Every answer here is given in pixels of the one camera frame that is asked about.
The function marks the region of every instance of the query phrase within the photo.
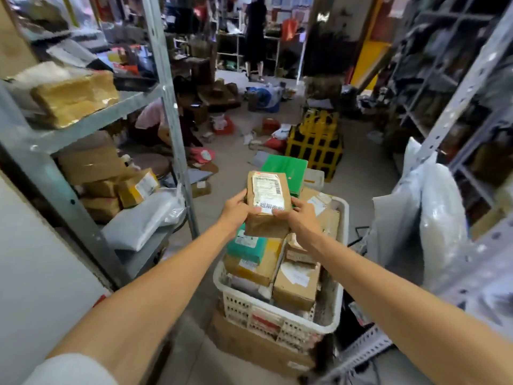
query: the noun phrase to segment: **left arm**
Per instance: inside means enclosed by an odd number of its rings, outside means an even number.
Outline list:
[[[181,315],[209,265],[248,213],[246,190],[225,204],[204,234],[89,311],[47,358],[80,353],[99,362],[119,385],[141,381],[158,345]]]

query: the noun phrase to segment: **hand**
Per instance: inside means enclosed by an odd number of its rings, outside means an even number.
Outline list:
[[[262,210],[260,207],[250,207],[244,202],[247,192],[248,190],[244,189],[228,200],[219,217],[219,223],[223,224],[230,233],[233,233],[232,237],[235,237],[237,229],[244,223],[248,213],[258,214]]]
[[[306,201],[292,197],[295,205],[292,211],[273,209],[273,215],[278,219],[287,220],[292,232],[301,247],[308,249],[315,235],[322,233],[313,205]]]

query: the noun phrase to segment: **woman in black dress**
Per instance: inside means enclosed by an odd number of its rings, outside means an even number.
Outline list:
[[[246,75],[251,81],[251,64],[256,63],[258,68],[259,82],[263,82],[265,59],[264,27],[266,24],[267,8],[264,0],[255,0],[246,9]]]

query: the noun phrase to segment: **floor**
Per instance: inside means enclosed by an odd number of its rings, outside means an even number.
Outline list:
[[[239,90],[245,86],[258,86],[247,82],[240,73],[218,71],[218,78],[225,83],[237,83]],[[277,78],[269,82],[276,83]],[[294,80],[284,80],[288,87],[295,87]],[[263,113],[247,111],[247,103],[240,108],[230,110],[231,117],[239,132],[234,135],[218,136],[206,147],[215,152],[214,163],[219,172],[209,182],[212,194],[195,199],[195,212],[201,232],[217,220],[224,202],[231,195],[240,192],[246,181],[247,172],[255,167],[249,164],[255,151],[243,145],[243,134],[262,123]],[[300,120],[300,102],[293,100],[282,103],[280,112],[275,114],[281,122],[298,123]],[[335,177],[324,186],[324,192],[343,198],[349,203],[349,241],[356,239],[354,227],[369,225],[373,218],[372,197],[388,194],[399,179],[392,160],[386,158],[380,146],[367,138],[370,124],[344,121],[344,155]],[[188,226],[184,226],[170,240],[169,251],[173,252],[191,241]],[[235,358],[216,349],[205,335],[215,304],[218,291],[214,286],[212,273],[219,257],[203,278],[191,299],[181,321],[176,326],[176,345],[166,363],[159,385],[286,385],[296,384],[293,379],[271,373]]]

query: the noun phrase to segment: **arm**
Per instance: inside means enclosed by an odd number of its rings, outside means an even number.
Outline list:
[[[343,285],[395,345],[436,384],[513,383],[513,344],[486,324],[322,233],[296,198],[287,219],[298,242]]]
[[[199,238],[89,311],[48,358],[80,353],[99,362],[120,385],[139,384],[208,266],[247,214],[260,212],[243,203],[246,192],[228,200],[219,220]]]

